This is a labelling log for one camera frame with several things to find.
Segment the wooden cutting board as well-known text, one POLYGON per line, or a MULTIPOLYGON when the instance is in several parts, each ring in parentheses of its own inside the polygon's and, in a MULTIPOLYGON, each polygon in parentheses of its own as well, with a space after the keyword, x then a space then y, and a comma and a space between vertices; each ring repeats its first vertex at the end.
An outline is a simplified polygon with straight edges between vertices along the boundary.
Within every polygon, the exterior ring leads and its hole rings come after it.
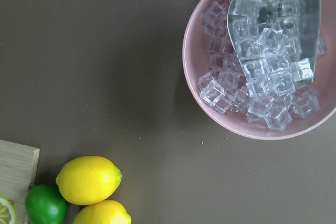
POLYGON ((25 199, 35 183, 40 149, 1 140, 1 196, 14 203, 16 223, 29 223, 25 199))

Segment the yellow lemon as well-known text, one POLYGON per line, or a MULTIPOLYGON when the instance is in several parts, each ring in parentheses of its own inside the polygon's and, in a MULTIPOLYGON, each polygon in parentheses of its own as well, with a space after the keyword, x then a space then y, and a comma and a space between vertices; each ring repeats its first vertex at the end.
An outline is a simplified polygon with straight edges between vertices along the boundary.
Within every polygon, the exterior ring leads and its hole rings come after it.
POLYGON ((121 180, 121 171, 109 159, 82 156, 63 166, 56 177, 56 184, 69 203, 91 205, 110 197, 121 180))
POLYGON ((72 223, 131 223, 124 206, 115 200, 103 200, 82 208, 72 223))

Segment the green lime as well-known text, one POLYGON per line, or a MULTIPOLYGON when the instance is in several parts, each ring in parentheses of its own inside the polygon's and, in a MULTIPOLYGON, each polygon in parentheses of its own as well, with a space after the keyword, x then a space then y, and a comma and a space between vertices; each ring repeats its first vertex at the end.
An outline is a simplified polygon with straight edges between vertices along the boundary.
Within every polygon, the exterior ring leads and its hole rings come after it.
POLYGON ((25 210, 30 223, 63 223, 67 202, 55 187, 35 185, 27 194, 25 210))

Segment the halved lemon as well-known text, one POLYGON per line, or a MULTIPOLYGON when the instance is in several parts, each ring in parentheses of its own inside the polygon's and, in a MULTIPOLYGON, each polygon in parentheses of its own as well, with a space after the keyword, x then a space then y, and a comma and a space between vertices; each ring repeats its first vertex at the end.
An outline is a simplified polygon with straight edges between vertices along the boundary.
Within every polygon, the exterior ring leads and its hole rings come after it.
POLYGON ((1 197, 1 224, 15 224, 16 211, 13 204, 4 197, 1 197))

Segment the metal ice scoop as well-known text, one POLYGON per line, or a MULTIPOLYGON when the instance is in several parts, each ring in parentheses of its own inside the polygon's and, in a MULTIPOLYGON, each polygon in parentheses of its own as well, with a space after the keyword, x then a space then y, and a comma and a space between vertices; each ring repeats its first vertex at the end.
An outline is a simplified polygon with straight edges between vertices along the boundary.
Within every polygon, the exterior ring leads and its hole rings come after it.
POLYGON ((321 0, 232 0, 227 27, 247 84, 311 84, 320 24, 321 0))

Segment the pink bowl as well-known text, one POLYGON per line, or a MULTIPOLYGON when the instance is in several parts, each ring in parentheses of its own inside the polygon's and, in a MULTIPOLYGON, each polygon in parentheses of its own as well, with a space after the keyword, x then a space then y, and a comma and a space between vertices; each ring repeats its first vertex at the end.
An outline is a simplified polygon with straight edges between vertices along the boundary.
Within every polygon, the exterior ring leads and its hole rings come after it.
POLYGON ((219 114, 201 98, 201 89, 210 81, 210 52, 206 49, 209 36, 203 30, 203 13, 212 2, 227 0, 200 0, 186 27, 182 60, 186 82, 201 109, 217 124, 238 135, 258 140, 284 140, 297 137, 320 127, 335 117, 335 0, 321 0, 321 29, 327 51, 317 57, 313 87, 319 91, 320 109, 303 119, 294 116, 283 131, 271 130, 266 124, 249 123, 243 113, 227 111, 219 114))

